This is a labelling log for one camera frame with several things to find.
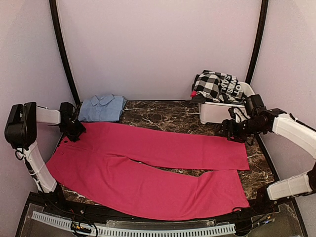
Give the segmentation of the pink trousers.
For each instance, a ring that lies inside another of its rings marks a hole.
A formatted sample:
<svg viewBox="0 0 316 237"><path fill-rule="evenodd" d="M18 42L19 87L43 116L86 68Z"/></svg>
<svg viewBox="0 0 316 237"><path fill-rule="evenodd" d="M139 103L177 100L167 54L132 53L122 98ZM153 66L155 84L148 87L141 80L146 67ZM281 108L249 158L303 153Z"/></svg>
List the pink trousers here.
<svg viewBox="0 0 316 237"><path fill-rule="evenodd" d="M47 162L67 188L125 214L167 221L248 208L238 171L245 145L222 137L163 132L111 122L85 124Z"/></svg>

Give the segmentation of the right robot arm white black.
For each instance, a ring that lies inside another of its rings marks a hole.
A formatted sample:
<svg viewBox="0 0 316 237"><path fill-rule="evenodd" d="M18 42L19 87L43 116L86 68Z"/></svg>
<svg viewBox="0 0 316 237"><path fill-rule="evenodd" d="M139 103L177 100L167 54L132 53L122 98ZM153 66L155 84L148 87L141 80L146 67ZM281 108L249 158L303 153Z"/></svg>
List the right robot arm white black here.
<svg viewBox="0 0 316 237"><path fill-rule="evenodd" d="M215 131L215 135L229 141L246 143L251 135L273 133L290 141L304 150L312 158L316 157L316 131L297 120L292 114L281 109L263 109L241 118L225 119ZM316 192L316 169L305 171L289 178L271 182L258 189L252 210L263 214L279 200L308 196Z"/></svg>

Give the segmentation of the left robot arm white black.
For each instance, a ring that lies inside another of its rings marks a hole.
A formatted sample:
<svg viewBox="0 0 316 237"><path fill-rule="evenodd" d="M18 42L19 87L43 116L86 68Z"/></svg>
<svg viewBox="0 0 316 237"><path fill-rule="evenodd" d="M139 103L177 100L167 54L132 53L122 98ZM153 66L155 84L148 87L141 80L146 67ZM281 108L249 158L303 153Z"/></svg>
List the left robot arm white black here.
<svg viewBox="0 0 316 237"><path fill-rule="evenodd" d="M60 132L72 142L78 141L86 128L75 119L74 106L69 102L61 103L59 110L29 102L12 106L4 130L5 139L15 150L16 158L24 162L38 190L50 201L50 207L57 214L66 215L70 205L60 185L48 171L38 148L39 123L59 127Z"/></svg>

